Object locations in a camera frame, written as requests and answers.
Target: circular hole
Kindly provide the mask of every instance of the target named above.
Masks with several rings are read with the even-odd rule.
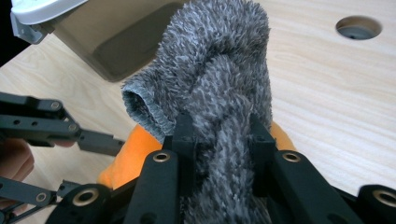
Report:
[[[298,161],[301,160],[299,156],[297,156],[297,155],[294,154],[294,153],[290,153],[290,152],[284,153],[284,154],[282,155],[282,157],[283,157],[283,159],[285,159],[285,160],[287,160],[287,161],[292,161],[292,162],[298,162]]]
[[[98,189],[84,189],[73,198],[73,205],[85,206],[93,203],[99,197]]]
[[[169,160],[169,158],[170,156],[168,154],[161,152],[156,154],[153,159],[157,162],[164,162]]]
[[[331,223],[333,224],[347,224],[348,222],[341,216],[337,215],[337,214],[329,214],[327,216],[327,219],[330,220]]]
[[[375,190],[373,194],[381,203],[391,207],[396,207],[396,194],[382,189]]]
[[[76,128],[77,128],[77,124],[70,124],[70,125],[69,125],[69,131],[70,131],[70,132],[75,131]]]
[[[85,192],[81,195],[79,195],[78,199],[82,202],[86,202],[89,199],[91,199],[93,197],[93,193],[92,192]]]
[[[57,109],[60,105],[61,105],[61,104],[59,104],[59,102],[54,101],[54,102],[50,105],[50,107],[51,107],[52,109]]]
[[[46,193],[39,193],[37,194],[37,196],[35,197],[35,200],[39,203],[44,202],[44,200],[46,200],[47,198],[47,194]]]
[[[382,32],[382,26],[378,21],[364,16],[343,18],[337,22],[335,29],[340,35],[355,40],[371,39]]]
[[[140,218],[141,224],[153,224],[157,220],[157,216],[153,213],[146,213]]]

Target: black bracket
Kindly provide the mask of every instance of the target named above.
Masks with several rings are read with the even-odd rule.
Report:
[[[22,138],[36,147],[77,142],[81,150],[110,156],[124,144],[112,135],[81,129],[60,101],[0,92],[0,142],[6,138]]]
[[[1,210],[0,223],[21,221],[46,206],[56,204],[55,191],[42,189],[3,177],[0,177],[0,197],[16,201],[15,204]],[[16,216],[14,211],[25,204],[31,204],[34,207]]]

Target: orange object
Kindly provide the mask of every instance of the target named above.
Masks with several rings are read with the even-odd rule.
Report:
[[[272,122],[271,135],[276,140],[278,149],[295,150],[288,135]],[[137,124],[129,135],[115,160],[99,175],[98,183],[117,189],[140,175],[147,155],[162,148],[162,145]]]

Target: white plastic container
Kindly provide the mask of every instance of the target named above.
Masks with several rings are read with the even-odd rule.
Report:
[[[102,78],[114,82],[153,59],[171,16],[185,2],[13,0],[11,14],[33,33],[54,33]]]

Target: beige container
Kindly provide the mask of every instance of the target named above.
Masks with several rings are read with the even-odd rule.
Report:
[[[45,27],[102,78],[115,82],[154,58],[170,18],[184,2],[90,0]]]

